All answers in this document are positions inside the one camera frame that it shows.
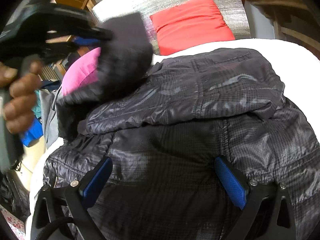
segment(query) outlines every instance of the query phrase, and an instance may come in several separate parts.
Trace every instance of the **human hand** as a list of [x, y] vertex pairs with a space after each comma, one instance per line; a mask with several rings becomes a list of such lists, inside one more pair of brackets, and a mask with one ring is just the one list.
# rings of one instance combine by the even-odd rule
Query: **human hand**
[[37, 98], [35, 90], [41, 86], [37, 75], [41, 73], [42, 63], [34, 61], [30, 64], [30, 73], [12, 82], [17, 75], [17, 70], [4, 66], [0, 62], [0, 87], [9, 84], [9, 92], [13, 99], [3, 108], [3, 117], [7, 121], [7, 129], [17, 134], [26, 131], [34, 120], [32, 112]]

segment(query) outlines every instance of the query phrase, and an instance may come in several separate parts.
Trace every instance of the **blue rubber pad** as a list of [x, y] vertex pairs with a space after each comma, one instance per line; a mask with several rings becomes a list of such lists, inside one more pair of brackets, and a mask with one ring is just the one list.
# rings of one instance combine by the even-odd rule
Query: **blue rubber pad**
[[214, 160], [214, 170], [232, 203], [242, 210], [246, 204], [246, 192], [220, 157]]
[[107, 183], [112, 173], [113, 163], [110, 158], [107, 158], [98, 172], [89, 182], [83, 191], [82, 206], [87, 209], [93, 207], [97, 201], [103, 187]]

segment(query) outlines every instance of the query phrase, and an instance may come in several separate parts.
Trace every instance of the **black jacket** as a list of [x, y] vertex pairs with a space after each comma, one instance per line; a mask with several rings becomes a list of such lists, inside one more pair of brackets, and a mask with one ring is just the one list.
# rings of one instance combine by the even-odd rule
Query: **black jacket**
[[[64, 106], [87, 105], [92, 90], [80, 91], [60, 99], [60, 122]], [[130, 95], [100, 97], [76, 121], [76, 138], [48, 158], [44, 181], [66, 186], [107, 155], [113, 172], [89, 209], [107, 239], [218, 240], [240, 212], [213, 171], [222, 154], [248, 178], [286, 183], [297, 240], [307, 239], [320, 220], [320, 149], [283, 91], [252, 49], [165, 59]], [[61, 129], [76, 133], [73, 121]]]

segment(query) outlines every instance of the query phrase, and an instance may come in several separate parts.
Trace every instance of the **zipper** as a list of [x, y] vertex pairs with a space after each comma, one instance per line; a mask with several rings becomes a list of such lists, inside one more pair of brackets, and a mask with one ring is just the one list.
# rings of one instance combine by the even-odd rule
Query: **zipper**
[[58, 176], [56, 176], [55, 182], [54, 182], [54, 184], [53, 184], [53, 188], [55, 188], [55, 187], [56, 187], [57, 182], [58, 182]]

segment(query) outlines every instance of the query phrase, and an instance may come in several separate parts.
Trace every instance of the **metal bolt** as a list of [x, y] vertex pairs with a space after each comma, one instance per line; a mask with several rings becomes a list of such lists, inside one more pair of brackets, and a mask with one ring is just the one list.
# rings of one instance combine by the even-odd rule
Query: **metal bolt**
[[42, 187], [42, 190], [43, 190], [43, 191], [46, 191], [48, 188], [49, 188], [49, 186], [46, 184], [46, 185], [44, 185], [44, 186]]
[[70, 183], [70, 186], [71, 187], [76, 187], [76, 186], [78, 186], [79, 185], [79, 181], [77, 181], [77, 180], [74, 180], [74, 181], [72, 181], [71, 183]]
[[287, 185], [284, 182], [280, 182], [279, 186], [282, 189], [286, 189], [287, 188]]
[[258, 181], [256, 179], [250, 179], [249, 183], [251, 186], [257, 186], [258, 185]]

